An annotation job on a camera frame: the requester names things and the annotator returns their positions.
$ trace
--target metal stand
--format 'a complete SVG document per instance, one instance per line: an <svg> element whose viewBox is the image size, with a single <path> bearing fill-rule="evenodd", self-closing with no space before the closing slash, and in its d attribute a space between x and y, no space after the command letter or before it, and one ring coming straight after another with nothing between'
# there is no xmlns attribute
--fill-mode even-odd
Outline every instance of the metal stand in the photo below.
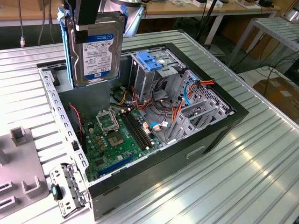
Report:
<svg viewBox="0 0 299 224"><path fill-rule="evenodd" d="M250 24L247 26L245 32L237 43L235 49L233 50L230 60L227 63L229 67L245 40L249 36L253 27L257 27L260 29L260 32L257 34L249 48L246 52L249 52L258 42L258 40L262 37L263 33L270 35L271 37L277 39L279 42L284 44L286 47L298 51L299 44L297 43L297 38L299 36L299 24L293 24L284 18L263 18L263 19L253 19Z"/></svg>

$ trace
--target red wire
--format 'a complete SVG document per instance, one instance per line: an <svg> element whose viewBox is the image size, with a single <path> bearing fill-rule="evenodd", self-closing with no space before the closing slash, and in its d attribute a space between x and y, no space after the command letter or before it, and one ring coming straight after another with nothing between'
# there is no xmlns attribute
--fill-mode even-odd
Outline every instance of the red wire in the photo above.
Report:
<svg viewBox="0 0 299 224"><path fill-rule="evenodd" d="M78 120L79 120L79 124L80 124L80 142L82 142L82 125L81 125L81 119L80 119L80 116L79 116L79 112L77 111L77 109L73 106L73 105L70 105L70 107L76 112L77 114L77 117L78 117Z"/></svg>

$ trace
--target hard drive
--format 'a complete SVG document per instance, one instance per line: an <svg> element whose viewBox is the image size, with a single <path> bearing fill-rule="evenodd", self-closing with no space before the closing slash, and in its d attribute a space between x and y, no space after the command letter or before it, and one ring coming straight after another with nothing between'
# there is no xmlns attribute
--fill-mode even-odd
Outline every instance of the hard drive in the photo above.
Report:
<svg viewBox="0 0 299 224"><path fill-rule="evenodd" d="M118 76L124 26L125 16L120 12L100 13L95 24L76 28L79 31L87 30L88 33L87 42L76 44L72 21L67 21L75 86L85 86Z"/></svg>

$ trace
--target motherboard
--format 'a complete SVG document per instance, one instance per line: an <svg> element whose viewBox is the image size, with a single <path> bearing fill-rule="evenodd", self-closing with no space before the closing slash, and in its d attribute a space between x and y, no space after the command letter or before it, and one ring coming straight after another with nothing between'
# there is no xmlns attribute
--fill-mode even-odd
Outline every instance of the motherboard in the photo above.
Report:
<svg viewBox="0 0 299 224"><path fill-rule="evenodd" d="M89 182L163 146L154 132L145 132L146 122L138 109L117 113L115 120L113 116L105 112L100 119L98 115L94 120L83 124L86 133L86 157L89 162L86 175ZM107 131L105 128L114 126L114 122L119 128Z"/></svg>

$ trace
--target yellow wire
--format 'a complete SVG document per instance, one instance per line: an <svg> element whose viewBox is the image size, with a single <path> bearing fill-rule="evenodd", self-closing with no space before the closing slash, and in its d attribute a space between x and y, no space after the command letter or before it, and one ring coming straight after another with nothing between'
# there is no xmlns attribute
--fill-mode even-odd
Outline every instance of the yellow wire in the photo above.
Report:
<svg viewBox="0 0 299 224"><path fill-rule="evenodd" d="M126 94L127 94L127 92L125 91L124 94L123 94L123 98L122 98L121 102L117 103L116 105L122 105L125 102Z"/></svg>

